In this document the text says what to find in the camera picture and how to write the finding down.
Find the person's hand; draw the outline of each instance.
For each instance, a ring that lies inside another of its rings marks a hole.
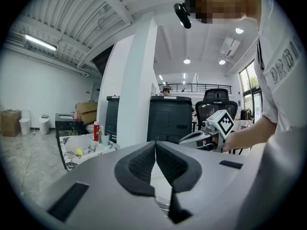
[[[231,149],[235,148],[235,143],[236,143],[236,137],[235,137],[235,132],[230,133],[229,136],[226,138],[225,145],[223,147],[223,152],[228,152]]]

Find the marble-patterned box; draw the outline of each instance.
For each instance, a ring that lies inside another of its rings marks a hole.
[[[93,134],[60,137],[59,140],[68,171],[92,157],[119,149],[119,145],[112,141],[108,146],[93,141]],[[83,155],[79,155],[76,149],[81,149]]]

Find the mesh chair back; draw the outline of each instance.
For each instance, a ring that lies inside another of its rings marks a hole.
[[[228,90],[226,89],[210,89],[207,90],[203,100],[225,100],[229,101]]]
[[[201,124],[206,121],[208,117],[213,115],[218,110],[227,110],[229,115],[234,119],[238,111],[238,105],[232,101],[202,101],[197,102],[195,105],[197,119],[198,119],[198,130],[201,129]]]

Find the red bottle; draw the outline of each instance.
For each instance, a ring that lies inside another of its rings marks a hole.
[[[97,121],[94,122],[94,141],[99,141],[99,123]]]

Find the person in background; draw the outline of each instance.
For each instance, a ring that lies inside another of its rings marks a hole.
[[[168,89],[168,88],[164,88],[164,89],[163,89],[163,95],[164,95],[164,96],[170,96],[170,93],[169,93],[169,89]]]
[[[263,92],[262,117],[253,126],[231,133],[224,151],[249,148],[267,142],[275,132],[306,126],[306,52],[279,4],[275,0],[185,0],[185,3],[186,12],[195,23],[250,18],[258,26],[254,68]]]

